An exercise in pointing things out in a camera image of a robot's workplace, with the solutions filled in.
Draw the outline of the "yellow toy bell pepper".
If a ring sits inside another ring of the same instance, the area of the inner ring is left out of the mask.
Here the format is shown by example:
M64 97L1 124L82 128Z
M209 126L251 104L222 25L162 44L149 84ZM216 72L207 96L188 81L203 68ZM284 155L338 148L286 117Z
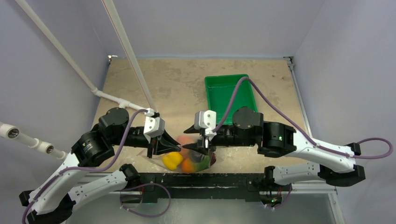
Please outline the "yellow toy bell pepper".
M161 157L164 166L171 171L175 171L183 161L183 156L179 152L171 152Z

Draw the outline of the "clear pink zip top bag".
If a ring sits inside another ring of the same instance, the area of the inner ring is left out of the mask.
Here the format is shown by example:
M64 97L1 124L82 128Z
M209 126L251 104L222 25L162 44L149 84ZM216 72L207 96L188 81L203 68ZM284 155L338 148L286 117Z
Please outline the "clear pink zip top bag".
M210 157L210 155L212 154L212 153L215 153L215 152L210 152L209 153L209 155L203 155L203 154L200 154L200 153L197 153L197 152L195 152L195 151L193 151L193 150L189 150L189 149L185 149L185 148L181 148L181 151L179 152L182 156L183 156L183 160L185 160L185 159L187 159L187 158L190 158L192 161L194 161L194 162L200 162L200 161L202 161L202 159L204 158L204 157ZM150 162L151 164L154 164L154 165L156 165L156 166L158 166L158 167L161 167L161 168L163 168L163 169L165 169L166 171L170 171L170 172L176 172L176 173L183 173L182 172L182 170L181 170L181 164L179 164L179 166L177 167L177 169L175 170L175 171L171 171L171 170L168 170L165 166L164 166L164 164L163 164L163 162L162 162L162 160L161 160L161 157L162 156L164 156L164 155L166 155L166 154L162 154L162 155L154 155L152 158L148 158L148 157L143 157L145 160L147 160L148 162ZM216 160L216 162L215 163L219 163L219 162L222 162L223 161L223 159L222 158L220 158L220 157L218 157L217 156L217 160Z

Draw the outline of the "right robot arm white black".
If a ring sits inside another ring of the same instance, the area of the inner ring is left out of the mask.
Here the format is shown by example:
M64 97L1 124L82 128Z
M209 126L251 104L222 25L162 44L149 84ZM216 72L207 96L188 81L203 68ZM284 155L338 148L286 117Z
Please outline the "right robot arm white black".
M268 166L259 181L266 189L285 186L292 182L325 181L337 187L353 186L365 180L364 167L357 165L353 156L360 155L360 145L345 146L323 141L310 143L301 131L279 123L264 121L263 114L248 107L236 110L231 125L222 125L215 133L209 122L213 111L200 111L195 123L185 133L199 133L195 143L183 147L208 155L216 147L250 147L257 145L257 153L269 158L295 157L304 159L304 164L280 167Z

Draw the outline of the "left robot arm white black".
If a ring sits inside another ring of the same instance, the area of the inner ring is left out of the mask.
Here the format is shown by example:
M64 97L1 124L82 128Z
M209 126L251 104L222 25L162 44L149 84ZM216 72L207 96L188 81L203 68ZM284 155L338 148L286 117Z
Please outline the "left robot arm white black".
M24 224L60 224L80 206L103 195L117 191L144 188L141 176L132 164L123 164L115 172L88 184L78 181L91 172L103 172L101 164L114 164L123 147L146 148L149 156L181 150L164 129L159 113L138 110L146 117L144 126L133 127L135 115L126 109L112 108L99 118L91 131L84 133L72 146L62 165L40 187L20 193L25 207Z

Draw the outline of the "orange toy pumpkin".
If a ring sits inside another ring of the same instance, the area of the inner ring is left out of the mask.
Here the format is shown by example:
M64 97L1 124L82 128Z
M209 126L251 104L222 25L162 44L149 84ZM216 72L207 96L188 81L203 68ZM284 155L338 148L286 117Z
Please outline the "orange toy pumpkin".
M190 135L179 135L177 137L177 142L181 145L187 145L187 144L192 144L192 143L196 143L197 138L194 136L190 136Z

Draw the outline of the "dark red toy apple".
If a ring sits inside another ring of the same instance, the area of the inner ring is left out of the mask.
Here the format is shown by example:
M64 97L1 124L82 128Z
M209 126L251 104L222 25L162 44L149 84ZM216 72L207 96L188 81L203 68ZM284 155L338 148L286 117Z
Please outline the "dark red toy apple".
M216 160L217 160L216 154L215 154L215 153L212 153L212 154L210 155L209 166L211 167L211 166L216 162Z

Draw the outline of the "orange green toy mango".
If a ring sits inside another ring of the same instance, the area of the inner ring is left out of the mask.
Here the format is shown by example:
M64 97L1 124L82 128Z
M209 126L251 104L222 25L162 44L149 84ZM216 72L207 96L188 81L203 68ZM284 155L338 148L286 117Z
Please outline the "orange green toy mango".
M183 173L196 173L210 167L210 157L204 157L200 162L194 162L187 158L181 162L181 170Z

